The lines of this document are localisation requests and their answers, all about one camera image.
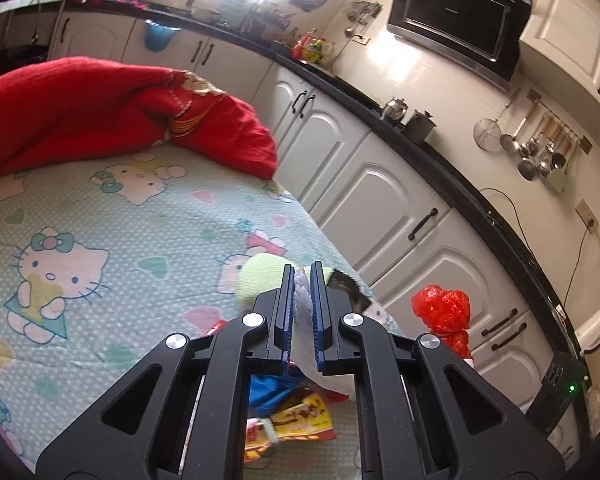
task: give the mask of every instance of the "bed sheet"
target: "bed sheet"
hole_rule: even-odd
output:
[[[237,275],[260,252],[358,279],[278,184],[183,148],[1,177],[0,434],[34,469],[166,335],[235,317]],[[333,443],[286,444],[246,477],[355,478],[354,403],[334,406],[334,419]]]

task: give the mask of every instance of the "metal screw cap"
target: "metal screw cap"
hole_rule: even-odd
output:
[[[433,334],[425,334],[420,338],[420,344],[424,346],[424,348],[434,350],[440,346],[440,339]]]
[[[365,318],[360,316],[360,314],[355,314],[353,312],[351,312],[350,314],[345,314],[342,320],[346,325],[349,326],[359,326],[365,322]]]
[[[242,318],[242,323],[244,326],[260,326],[264,323],[264,316],[262,314],[258,314],[257,312],[250,312],[244,315]]]
[[[187,338],[182,334],[173,334],[167,338],[166,343],[169,348],[177,350],[187,344]]]

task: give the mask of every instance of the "metal pot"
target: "metal pot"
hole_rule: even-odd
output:
[[[404,133],[416,144],[421,144],[436,127],[431,117],[432,115],[426,110],[423,114],[416,110],[404,125]]]
[[[408,109],[409,107],[403,99],[394,97],[384,106],[384,109],[382,110],[382,116],[380,118],[383,121],[399,123],[404,119]]]

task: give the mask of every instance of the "paper towel holder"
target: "paper towel holder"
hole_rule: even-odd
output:
[[[600,309],[576,330],[580,345],[580,357],[600,349]]]

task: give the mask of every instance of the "green plush toy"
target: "green plush toy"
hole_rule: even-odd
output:
[[[259,294],[279,288],[286,264],[291,264],[295,269],[299,268],[293,262],[275,254],[260,253],[250,258],[238,274],[235,287],[238,305],[245,310],[251,310]],[[325,283],[329,281],[333,271],[332,267],[322,268]],[[305,267],[304,272],[309,276],[311,267]]]

